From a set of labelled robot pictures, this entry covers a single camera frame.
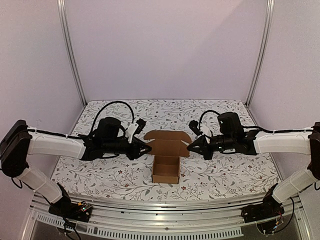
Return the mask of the brown cardboard box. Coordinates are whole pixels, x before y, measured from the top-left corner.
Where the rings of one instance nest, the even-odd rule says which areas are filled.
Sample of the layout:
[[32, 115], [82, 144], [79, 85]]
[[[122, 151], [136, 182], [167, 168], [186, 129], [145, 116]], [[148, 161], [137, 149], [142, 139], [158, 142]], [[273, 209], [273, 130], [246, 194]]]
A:
[[177, 185], [180, 180], [180, 160], [188, 158], [187, 146], [191, 137], [184, 131], [151, 130], [144, 135], [153, 156], [151, 179], [153, 183]]

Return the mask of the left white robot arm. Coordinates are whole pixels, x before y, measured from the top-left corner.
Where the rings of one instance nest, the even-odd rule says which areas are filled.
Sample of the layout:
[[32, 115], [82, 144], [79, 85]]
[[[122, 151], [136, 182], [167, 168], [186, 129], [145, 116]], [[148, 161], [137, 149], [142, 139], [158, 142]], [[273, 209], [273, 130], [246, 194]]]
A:
[[126, 155], [129, 160], [136, 160], [152, 150], [135, 136], [145, 125], [146, 122], [139, 119], [124, 128], [120, 120], [105, 117], [89, 134], [71, 136], [38, 130], [29, 127], [25, 120], [18, 120], [0, 142], [1, 170], [43, 195], [63, 217], [70, 217], [75, 211], [74, 205], [64, 188], [31, 166], [27, 157], [50, 155], [93, 161]]

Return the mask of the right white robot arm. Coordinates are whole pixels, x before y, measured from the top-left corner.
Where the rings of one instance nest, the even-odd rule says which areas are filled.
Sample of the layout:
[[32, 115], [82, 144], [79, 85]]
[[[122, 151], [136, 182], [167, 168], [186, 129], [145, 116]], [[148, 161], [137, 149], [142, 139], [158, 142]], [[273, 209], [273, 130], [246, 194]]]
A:
[[187, 150], [210, 160], [215, 152], [225, 155], [243, 154], [257, 156], [266, 153], [293, 153], [310, 156], [310, 163], [289, 178], [274, 185], [264, 196], [258, 213], [269, 218], [278, 205], [320, 180], [320, 124], [310, 128], [266, 130], [259, 126], [243, 126], [235, 112], [217, 115], [218, 135], [213, 135], [200, 121], [192, 120], [189, 128], [197, 139]]

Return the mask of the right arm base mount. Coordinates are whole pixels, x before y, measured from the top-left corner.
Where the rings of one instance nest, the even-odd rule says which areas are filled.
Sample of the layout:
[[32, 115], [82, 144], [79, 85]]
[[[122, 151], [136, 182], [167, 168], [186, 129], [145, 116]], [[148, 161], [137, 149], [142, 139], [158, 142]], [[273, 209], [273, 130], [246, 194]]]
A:
[[262, 203], [249, 204], [241, 208], [241, 217], [245, 223], [260, 221], [271, 217], [276, 217], [285, 213], [282, 203], [278, 203], [272, 197], [273, 190], [278, 184], [273, 185], [265, 194]]

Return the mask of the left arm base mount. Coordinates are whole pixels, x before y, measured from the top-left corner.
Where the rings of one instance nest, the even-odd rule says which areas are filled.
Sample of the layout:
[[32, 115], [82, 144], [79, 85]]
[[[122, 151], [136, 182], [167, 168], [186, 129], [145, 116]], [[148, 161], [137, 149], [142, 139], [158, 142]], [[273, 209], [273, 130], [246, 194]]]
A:
[[59, 183], [57, 185], [61, 189], [62, 198], [56, 203], [50, 203], [48, 212], [66, 219], [88, 223], [92, 214], [93, 206], [85, 201], [72, 203], [63, 186]]

